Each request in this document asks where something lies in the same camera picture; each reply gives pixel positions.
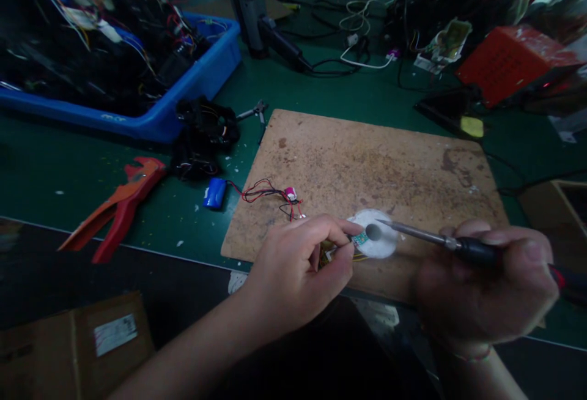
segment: tangled wires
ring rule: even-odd
[[[253,187],[250,187],[250,188],[243,190],[243,191],[238,190],[237,186],[233,182],[231,182],[230,180],[227,181],[227,183],[231,184],[232,187],[234,187],[234,190],[247,203],[252,203],[255,200],[261,198],[262,196],[269,196],[269,195],[275,195],[275,194],[281,195],[281,197],[286,202],[279,207],[279,210],[282,211],[283,213],[285,213],[289,217],[289,221],[297,220],[297,218],[294,216],[294,206],[295,205],[298,206],[298,211],[300,213],[299,217],[305,218],[305,215],[302,214],[301,207],[300,207],[300,204],[303,203],[304,200],[298,200],[297,198],[290,199],[285,191],[274,188],[273,185],[271,184],[271,182],[269,181],[269,179],[260,179],[258,182],[256,182],[253,185]],[[259,187],[259,185],[262,185],[262,184],[269,185],[269,188],[257,189],[257,187]],[[289,206],[289,212],[287,212],[284,209],[285,206]]]

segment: bracelet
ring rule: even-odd
[[[436,343],[440,346],[442,346],[442,348],[445,349],[445,351],[447,351],[447,353],[455,356],[456,358],[458,358],[459,360],[462,360],[466,363],[479,363],[482,361],[486,361],[489,359],[489,356],[491,355],[491,351],[493,351],[493,345],[487,345],[487,351],[485,351],[483,354],[479,355],[479,356],[474,356],[474,357],[465,357],[462,356],[460,354],[455,353],[454,351],[452,351],[450,349],[450,347],[444,343],[442,340],[440,340],[438,338],[437,335],[433,334],[431,331],[427,330],[424,328],[424,325],[422,325],[422,329],[426,332],[428,332],[428,334],[436,341]]]

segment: box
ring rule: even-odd
[[[555,264],[587,274],[587,183],[541,183],[518,200],[530,225],[550,240]]]
[[[141,295],[0,332],[0,398],[101,399],[153,355]]]
[[[175,116],[177,102],[183,99],[192,100],[202,95],[212,100],[242,60],[237,40],[240,27],[236,21],[193,13],[185,13],[184,16],[191,24],[196,24],[200,33],[206,37],[218,35],[223,28],[217,24],[199,21],[213,20],[225,24],[228,29],[200,60],[140,117],[119,116],[86,106],[1,88],[0,106],[136,139],[171,143],[182,129],[182,124]]]
[[[457,76],[483,91],[485,106],[523,100],[523,93],[543,89],[583,65],[577,54],[528,25],[496,27],[463,62]]]

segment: red box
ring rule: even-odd
[[[528,25],[496,27],[457,71],[464,84],[477,84],[485,105],[546,84],[575,71],[583,63],[574,51]]]

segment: blue battery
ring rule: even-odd
[[[204,194],[204,207],[220,209],[226,190],[226,180],[212,178]]]

